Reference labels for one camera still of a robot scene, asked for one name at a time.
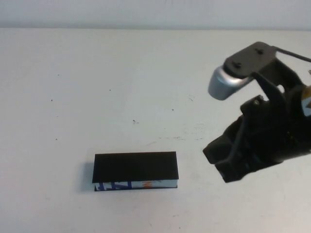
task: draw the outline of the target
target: colorful printed label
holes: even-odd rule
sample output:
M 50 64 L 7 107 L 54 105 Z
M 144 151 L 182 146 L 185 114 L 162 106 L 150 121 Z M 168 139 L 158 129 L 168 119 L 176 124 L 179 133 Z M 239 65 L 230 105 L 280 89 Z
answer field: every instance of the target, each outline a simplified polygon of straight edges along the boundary
M 177 187 L 177 180 L 95 183 L 96 191 L 144 189 L 144 188 L 176 188 L 176 187 Z

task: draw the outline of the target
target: robotic arm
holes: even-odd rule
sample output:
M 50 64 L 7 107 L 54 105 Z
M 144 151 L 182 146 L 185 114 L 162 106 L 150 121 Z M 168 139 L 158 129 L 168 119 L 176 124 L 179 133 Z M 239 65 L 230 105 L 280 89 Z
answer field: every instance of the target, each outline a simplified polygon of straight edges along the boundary
M 269 99 L 265 101 L 258 95 L 245 102 L 242 115 L 203 150 L 226 183 L 310 153 L 311 87 L 276 58 L 277 51 L 311 62 L 309 58 L 256 42 L 228 57 L 210 80 L 208 92 L 218 100 L 227 99 L 252 80 Z

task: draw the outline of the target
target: silver metal component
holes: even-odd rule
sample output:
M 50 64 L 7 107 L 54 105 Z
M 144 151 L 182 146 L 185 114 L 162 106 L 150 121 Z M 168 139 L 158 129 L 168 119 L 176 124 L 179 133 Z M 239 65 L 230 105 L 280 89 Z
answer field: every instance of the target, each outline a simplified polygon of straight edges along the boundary
M 215 99 L 225 100 L 252 80 L 249 77 L 244 79 L 234 78 L 228 75 L 223 67 L 218 67 L 209 81 L 208 93 Z

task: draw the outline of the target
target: blue printed pattern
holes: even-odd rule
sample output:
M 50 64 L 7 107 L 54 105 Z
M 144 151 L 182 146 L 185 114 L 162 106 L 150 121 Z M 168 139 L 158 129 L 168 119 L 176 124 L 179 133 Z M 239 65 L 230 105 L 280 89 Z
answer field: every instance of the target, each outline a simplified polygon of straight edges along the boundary
M 118 190 L 118 189 L 119 190 L 132 189 L 132 182 L 128 181 L 127 185 L 119 184 L 119 182 L 99 183 L 99 186 L 98 186 L 99 191 Z

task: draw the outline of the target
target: white table surface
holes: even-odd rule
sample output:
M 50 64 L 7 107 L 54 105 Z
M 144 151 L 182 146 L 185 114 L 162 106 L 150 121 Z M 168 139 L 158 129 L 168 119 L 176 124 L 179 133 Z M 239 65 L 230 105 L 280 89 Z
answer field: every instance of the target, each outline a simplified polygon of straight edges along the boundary
M 255 41 L 311 57 L 310 32 L 0 29 L 0 232 L 310 232 L 311 156 L 225 184 L 202 153 L 262 93 L 207 94 Z M 95 153 L 172 150 L 177 189 L 93 191 Z

